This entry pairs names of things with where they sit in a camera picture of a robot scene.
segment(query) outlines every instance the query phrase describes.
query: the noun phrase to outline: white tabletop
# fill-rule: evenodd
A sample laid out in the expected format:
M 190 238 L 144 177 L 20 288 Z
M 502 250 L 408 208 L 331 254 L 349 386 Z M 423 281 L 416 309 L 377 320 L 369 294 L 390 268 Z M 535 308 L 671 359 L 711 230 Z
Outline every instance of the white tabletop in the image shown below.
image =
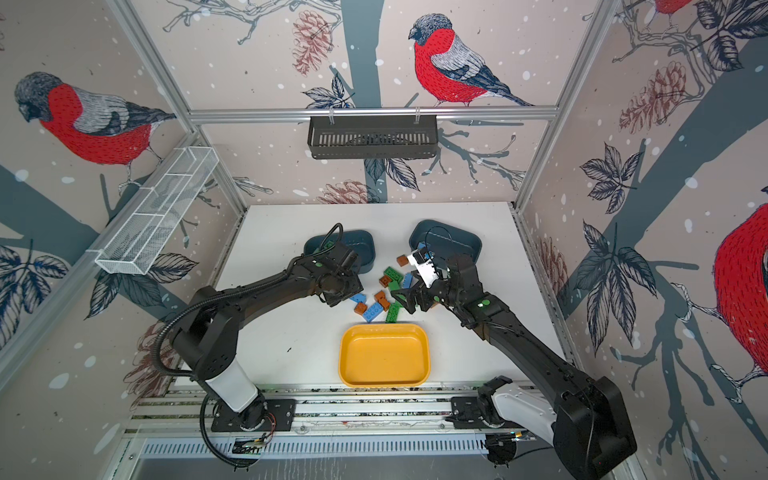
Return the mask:
M 373 236 L 376 261 L 360 276 L 370 305 L 382 289 L 379 278 L 386 267 L 406 271 L 398 268 L 396 258 L 409 252 L 408 238 L 424 219 L 478 235 L 482 251 L 477 267 L 485 291 L 507 303 L 534 335 L 563 356 L 515 222 L 502 202 L 252 206 L 216 288 L 246 285 L 280 272 L 302 253 L 310 237 L 341 222 L 345 231 L 368 230 Z M 346 300 L 329 308 L 316 296 L 281 306 L 240 331 L 237 358 L 258 386 L 344 388 L 338 373 L 342 335 L 365 322 L 354 306 Z M 374 321 L 385 318 L 383 313 Z M 476 385 L 498 375 L 526 379 L 507 356 L 462 328 L 443 307 L 414 315 L 400 310 L 398 321 L 418 323 L 429 337 L 432 372 L 423 386 Z M 177 386 L 188 383 L 177 380 Z

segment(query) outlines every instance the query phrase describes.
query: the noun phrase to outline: yellow plastic bin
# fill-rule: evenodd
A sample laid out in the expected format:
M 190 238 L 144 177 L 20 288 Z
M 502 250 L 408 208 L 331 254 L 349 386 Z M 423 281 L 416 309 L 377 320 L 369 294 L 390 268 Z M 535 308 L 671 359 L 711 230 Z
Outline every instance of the yellow plastic bin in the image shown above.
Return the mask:
M 339 377 L 352 388 L 417 386 L 429 378 L 429 339 L 412 323 L 355 325 L 344 333 Z

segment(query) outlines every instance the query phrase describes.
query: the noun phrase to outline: dark blue plastic container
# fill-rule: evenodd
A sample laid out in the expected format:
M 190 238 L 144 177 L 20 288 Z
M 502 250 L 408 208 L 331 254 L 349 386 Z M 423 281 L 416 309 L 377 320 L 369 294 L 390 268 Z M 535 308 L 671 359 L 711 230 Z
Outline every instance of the dark blue plastic container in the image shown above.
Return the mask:
M 451 227 L 437 220 L 422 220 L 411 233 L 409 245 L 416 250 L 419 242 L 424 242 L 430 252 L 435 254 L 433 262 L 439 269 L 445 269 L 445 259 L 457 253 L 467 253 L 477 263 L 482 250 L 480 237 L 467 230 Z
M 318 250 L 321 247 L 320 242 L 323 241 L 323 238 L 325 238 L 325 235 L 318 235 L 307 240 L 304 244 L 304 255 L 310 255 L 315 250 Z M 339 234 L 334 233 L 330 236 L 328 242 L 335 242 L 338 238 Z M 355 260 L 353 265 L 353 271 L 358 271 L 357 269 L 360 268 L 358 273 L 370 272 L 373 268 L 373 261 L 376 259 L 376 249 L 373 247 L 373 237 L 371 237 L 371 234 L 365 230 L 350 230 L 349 232 L 344 232 L 342 243 L 357 253 L 357 260 Z

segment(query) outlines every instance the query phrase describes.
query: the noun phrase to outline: white mesh basket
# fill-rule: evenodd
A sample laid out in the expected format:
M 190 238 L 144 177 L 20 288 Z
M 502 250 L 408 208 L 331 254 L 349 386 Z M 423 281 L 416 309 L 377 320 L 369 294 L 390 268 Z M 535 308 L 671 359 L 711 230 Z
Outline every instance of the white mesh basket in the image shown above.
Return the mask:
M 176 150 L 177 158 L 96 259 L 108 273 L 144 275 L 160 254 L 205 180 L 219 163 L 210 147 Z

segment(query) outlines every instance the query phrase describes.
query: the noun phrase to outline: wallpaper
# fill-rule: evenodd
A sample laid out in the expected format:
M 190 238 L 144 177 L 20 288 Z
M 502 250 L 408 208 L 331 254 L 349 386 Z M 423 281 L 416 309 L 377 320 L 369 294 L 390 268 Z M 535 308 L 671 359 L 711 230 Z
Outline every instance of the wallpaper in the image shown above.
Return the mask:
M 552 105 L 595 3 L 134 2 L 195 109 L 304 108 L 336 74 L 351 87 L 338 108 Z
M 624 0 L 524 217 L 648 478 L 765 478 L 768 10 Z
M 0 6 L 0 355 L 183 135 L 106 4 L 42 3 Z M 146 276 L 83 285 L 0 396 L 0 476 L 96 478 L 166 385 L 158 322 L 210 282 L 236 221 L 209 179 Z
M 546 121 L 439 121 L 429 159 L 315 160 L 306 125 L 203 131 L 251 204 L 513 201 Z

